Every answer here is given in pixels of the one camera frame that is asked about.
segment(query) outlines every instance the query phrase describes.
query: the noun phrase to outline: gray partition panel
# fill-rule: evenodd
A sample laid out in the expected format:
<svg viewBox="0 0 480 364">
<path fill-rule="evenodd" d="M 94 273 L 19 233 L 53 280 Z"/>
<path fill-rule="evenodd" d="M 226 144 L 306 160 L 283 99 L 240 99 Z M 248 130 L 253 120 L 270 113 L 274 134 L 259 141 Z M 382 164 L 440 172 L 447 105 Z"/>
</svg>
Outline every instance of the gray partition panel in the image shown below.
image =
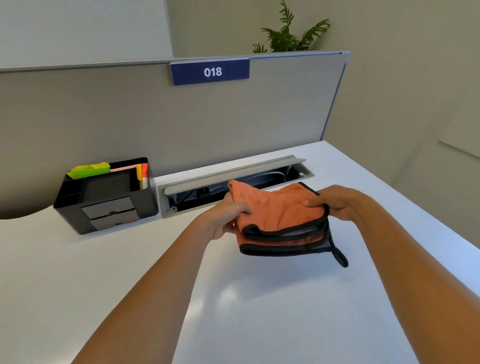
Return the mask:
<svg viewBox="0 0 480 364">
<path fill-rule="evenodd" d="M 154 175 L 321 139 L 348 52 L 252 57 L 250 79 L 173 86 L 168 61 L 0 73 L 0 218 L 53 203 L 77 165 Z"/>
</svg>

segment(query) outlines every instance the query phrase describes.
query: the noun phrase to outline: green sticky note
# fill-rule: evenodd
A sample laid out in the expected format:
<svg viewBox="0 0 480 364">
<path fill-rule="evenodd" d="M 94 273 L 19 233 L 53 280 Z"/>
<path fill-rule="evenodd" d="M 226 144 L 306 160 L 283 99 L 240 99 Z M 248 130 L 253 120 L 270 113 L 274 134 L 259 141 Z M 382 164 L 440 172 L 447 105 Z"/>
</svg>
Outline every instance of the green sticky note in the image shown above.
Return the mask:
<svg viewBox="0 0 480 364">
<path fill-rule="evenodd" d="M 77 166 L 72 168 L 70 172 L 67 172 L 67 175 L 73 180 L 76 180 L 104 173 L 110 173 L 110 165 L 107 162 L 90 164 L 88 166 Z"/>
</svg>

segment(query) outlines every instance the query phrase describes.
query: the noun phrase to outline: blue sign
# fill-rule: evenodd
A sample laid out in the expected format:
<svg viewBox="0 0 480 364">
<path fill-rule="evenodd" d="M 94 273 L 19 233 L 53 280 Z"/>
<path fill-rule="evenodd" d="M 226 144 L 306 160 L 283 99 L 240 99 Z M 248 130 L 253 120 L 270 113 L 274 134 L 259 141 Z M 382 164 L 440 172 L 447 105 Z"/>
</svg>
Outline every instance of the blue sign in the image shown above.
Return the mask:
<svg viewBox="0 0 480 364">
<path fill-rule="evenodd" d="M 174 86 L 250 78 L 250 58 L 170 63 Z"/>
</svg>

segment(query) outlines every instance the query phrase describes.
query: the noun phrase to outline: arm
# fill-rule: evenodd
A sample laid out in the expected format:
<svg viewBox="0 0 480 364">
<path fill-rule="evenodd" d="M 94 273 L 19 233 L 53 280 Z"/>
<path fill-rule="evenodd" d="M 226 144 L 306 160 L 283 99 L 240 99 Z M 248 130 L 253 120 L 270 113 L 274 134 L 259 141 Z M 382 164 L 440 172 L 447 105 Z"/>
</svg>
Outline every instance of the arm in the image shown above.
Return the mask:
<svg viewBox="0 0 480 364">
<path fill-rule="evenodd" d="M 247 204 L 230 194 L 199 215 L 93 333 L 72 364 L 171 363 L 207 244 Z"/>
<path fill-rule="evenodd" d="M 480 299 L 367 195 L 341 186 L 319 193 L 305 205 L 326 203 L 358 227 L 420 363 L 478 363 Z"/>
</svg>

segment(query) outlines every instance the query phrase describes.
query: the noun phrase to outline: forearm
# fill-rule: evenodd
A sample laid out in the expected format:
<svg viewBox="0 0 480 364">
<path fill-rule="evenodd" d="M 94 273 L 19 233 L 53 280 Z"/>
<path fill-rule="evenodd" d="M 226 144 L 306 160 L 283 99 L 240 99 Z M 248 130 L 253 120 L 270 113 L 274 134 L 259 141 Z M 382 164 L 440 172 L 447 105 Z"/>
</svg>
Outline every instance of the forearm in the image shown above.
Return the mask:
<svg viewBox="0 0 480 364">
<path fill-rule="evenodd" d="M 353 211 L 353 220 L 419 361 L 477 363 L 478 297 L 375 201 L 359 195 Z"/>
<path fill-rule="evenodd" d="M 107 316 L 74 364 L 171 363 L 209 242 L 191 224 Z"/>
</svg>

